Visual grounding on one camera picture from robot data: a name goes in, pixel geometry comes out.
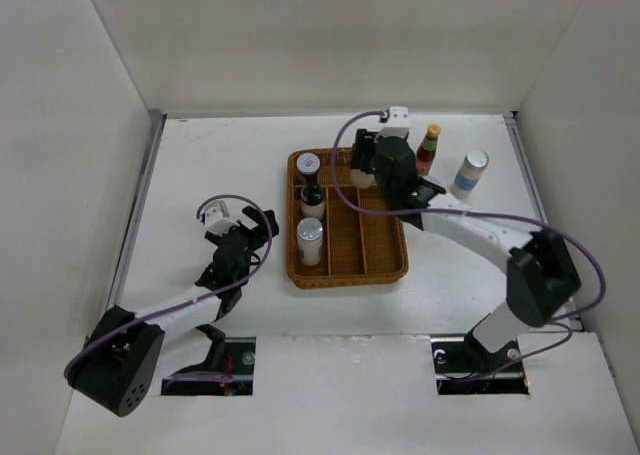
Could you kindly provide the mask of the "red chili sauce bottle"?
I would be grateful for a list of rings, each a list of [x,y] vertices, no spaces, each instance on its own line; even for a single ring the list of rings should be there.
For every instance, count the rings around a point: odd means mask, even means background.
[[[436,158],[438,139],[441,127],[438,124],[430,124],[425,136],[416,150],[416,168],[419,175],[427,175]]]

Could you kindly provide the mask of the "white jar silver lid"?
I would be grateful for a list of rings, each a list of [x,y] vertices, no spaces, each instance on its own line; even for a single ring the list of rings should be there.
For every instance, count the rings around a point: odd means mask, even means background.
[[[296,227],[297,250],[306,266],[317,265],[322,258],[324,229],[322,223],[312,217],[303,218]]]

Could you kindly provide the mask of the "dark sauce bottle black cap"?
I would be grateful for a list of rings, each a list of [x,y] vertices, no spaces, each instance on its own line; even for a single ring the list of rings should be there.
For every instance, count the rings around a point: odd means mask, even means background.
[[[300,193],[301,210],[305,217],[322,221],[326,211],[324,187],[317,181],[316,175],[306,175],[305,184]]]

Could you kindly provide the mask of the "spice jar white red lid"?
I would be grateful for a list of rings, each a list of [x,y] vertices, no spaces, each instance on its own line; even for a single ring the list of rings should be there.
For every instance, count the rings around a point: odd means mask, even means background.
[[[435,176],[431,176],[431,175],[424,175],[423,179],[425,179],[426,181],[438,185],[438,186],[443,186],[442,182]]]
[[[296,158],[296,169],[304,179],[314,178],[321,168],[320,158],[311,152],[304,152]]]

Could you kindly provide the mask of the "clear top salt grinder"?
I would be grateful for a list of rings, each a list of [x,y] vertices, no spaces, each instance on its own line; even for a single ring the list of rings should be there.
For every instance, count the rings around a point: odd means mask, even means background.
[[[350,180],[355,187],[361,190],[366,190],[376,184],[373,174],[365,173],[360,169],[350,170]]]

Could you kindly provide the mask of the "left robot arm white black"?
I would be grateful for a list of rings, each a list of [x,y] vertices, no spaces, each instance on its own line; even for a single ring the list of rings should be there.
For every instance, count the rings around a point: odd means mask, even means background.
[[[279,233],[273,211],[249,204],[242,214],[251,226],[230,216],[222,202],[199,211],[205,238],[215,247],[211,262],[189,289],[167,302],[140,311],[119,305],[107,310],[64,369],[72,389],[126,417],[149,392],[162,348],[191,330],[210,339],[192,346],[194,366],[170,377],[170,383],[231,381],[228,373],[215,374],[225,351],[224,335],[214,324],[235,308],[243,286],[261,268]]]

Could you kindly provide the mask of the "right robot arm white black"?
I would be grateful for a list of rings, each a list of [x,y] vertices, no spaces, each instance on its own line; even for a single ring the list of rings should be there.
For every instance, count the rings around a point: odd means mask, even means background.
[[[404,138],[359,129],[353,169],[373,175],[391,213],[417,229],[469,249],[506,275],[506,296],[467,334],[464,359],[489,369],[519,335],[545,326],[581,287],[563,238],[548,228],[522,231],[480,218],[446,190],[418,175]]]

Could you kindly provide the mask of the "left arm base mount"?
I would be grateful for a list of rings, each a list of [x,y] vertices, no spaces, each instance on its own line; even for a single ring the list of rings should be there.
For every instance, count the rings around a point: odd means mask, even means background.
[[[211,324],[196,330],[209,340],[206,356],[163,378],[162,396],[251,396],[256,363],[255,338],[228,338]]]

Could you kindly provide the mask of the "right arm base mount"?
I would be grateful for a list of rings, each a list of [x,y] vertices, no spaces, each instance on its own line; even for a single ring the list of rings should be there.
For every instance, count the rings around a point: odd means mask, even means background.
[[[529,394],[523,364],[509,365],[521,355],[516,340],[496,353],[484,353],[470,348],[463,337],[436,337],[431,351],[439,395]]]

